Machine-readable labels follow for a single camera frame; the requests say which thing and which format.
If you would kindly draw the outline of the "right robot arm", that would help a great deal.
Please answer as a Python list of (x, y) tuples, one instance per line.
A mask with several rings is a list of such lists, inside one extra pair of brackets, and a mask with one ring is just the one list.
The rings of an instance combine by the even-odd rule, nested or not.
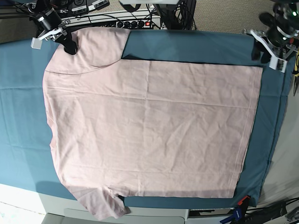
[(37, 37), (39, 41), (52, 40), (63, 45), (64, 51), (70, 55), (77, 53), (77, 44), (73, 41), (68, 25), (69, 19), (62, 20), (49, 0), (36, 0), (27, 4), (33, 18), (43, 28)]

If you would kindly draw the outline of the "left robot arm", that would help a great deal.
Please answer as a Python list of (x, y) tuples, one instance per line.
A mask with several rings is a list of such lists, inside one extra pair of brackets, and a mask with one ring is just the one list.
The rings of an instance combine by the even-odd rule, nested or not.
[(261, 63), (277, 60), (274, 66), (277, 69), (295, 56), (299, 48), (299, 2), (275, 0), (273, 13), (260, 13), (259, 20), (266, 31), (244, 30), (244, 34), (254, 38), (251, 60)]

